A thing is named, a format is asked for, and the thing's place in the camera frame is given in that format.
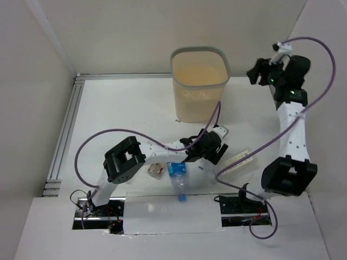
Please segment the clear crushed bottle white-blue cap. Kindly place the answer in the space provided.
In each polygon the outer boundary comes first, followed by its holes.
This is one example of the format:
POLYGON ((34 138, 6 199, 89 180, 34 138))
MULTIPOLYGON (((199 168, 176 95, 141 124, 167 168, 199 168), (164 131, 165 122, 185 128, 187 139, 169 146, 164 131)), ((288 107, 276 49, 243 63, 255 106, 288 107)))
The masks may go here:
POLYGON ((214 185, 216 183, 214 168, 215 168, 215 165, 213 165, 210 161, 204 158, 198 160, 197 177, 198 177, 198 183, 201 186, 214 185))

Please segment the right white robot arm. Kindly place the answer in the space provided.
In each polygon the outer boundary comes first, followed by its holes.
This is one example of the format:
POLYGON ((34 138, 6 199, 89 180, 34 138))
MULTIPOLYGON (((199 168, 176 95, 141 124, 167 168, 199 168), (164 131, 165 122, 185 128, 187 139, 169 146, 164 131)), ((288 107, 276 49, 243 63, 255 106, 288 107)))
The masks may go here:
POLYGON ((311 61, 293 55, 288 64, 260 58, 247 72, 251 84, 274 87, 273 99, 280 120, 278 157, 262 172, 259 183, 246 183, 239 191, 237 208, 249 212, 255 203, 275 196, 300 196, 318 172, 310 161, 306 146, 305 112, 307 92, 302 88, 311 61))

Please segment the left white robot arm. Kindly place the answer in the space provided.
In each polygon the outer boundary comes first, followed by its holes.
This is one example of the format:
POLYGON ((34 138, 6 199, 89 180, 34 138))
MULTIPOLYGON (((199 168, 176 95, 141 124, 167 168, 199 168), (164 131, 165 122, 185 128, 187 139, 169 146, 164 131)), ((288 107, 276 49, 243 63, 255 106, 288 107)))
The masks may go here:
POLYGON ((154 163, 195 163, 217 165, 228 145, 223 139, 229 130, 215 126, 210 131, 195 136, 181 138, 163 147, 154 142, 139 142, 130 136, 114 146, 105 154, 103 172, 97 188, 88 193, 87 208, 91 215, 103 215, 110 205, 110 197, 116 187, 129 181, 144 165, 154 163))

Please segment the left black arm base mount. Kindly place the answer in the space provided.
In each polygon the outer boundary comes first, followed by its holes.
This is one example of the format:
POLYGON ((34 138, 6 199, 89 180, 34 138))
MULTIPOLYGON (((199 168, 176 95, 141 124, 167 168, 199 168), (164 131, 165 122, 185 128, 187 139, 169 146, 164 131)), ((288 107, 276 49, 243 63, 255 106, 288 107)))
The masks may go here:
POLYGON ((73 230, 106 230, 113 235, 123 235, 123 216, 125 197, 111 198, 105 209, 91 213, 89 207, 83 210, 87 193, 83 190, 73 191, 69 199, 75 206, 73 230))

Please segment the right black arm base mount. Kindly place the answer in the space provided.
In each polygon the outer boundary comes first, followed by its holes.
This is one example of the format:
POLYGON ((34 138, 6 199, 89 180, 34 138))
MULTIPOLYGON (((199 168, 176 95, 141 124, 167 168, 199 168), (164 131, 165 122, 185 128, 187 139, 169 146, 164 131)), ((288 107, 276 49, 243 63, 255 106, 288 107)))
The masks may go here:
POLYGON ((271 225, 268 208, 262 202, 251 201, 244 192, 238 194, 218 195, 214 202, 220 206, 222 227, 249 226, 251 221, 258 219, 253 225, 271 225))

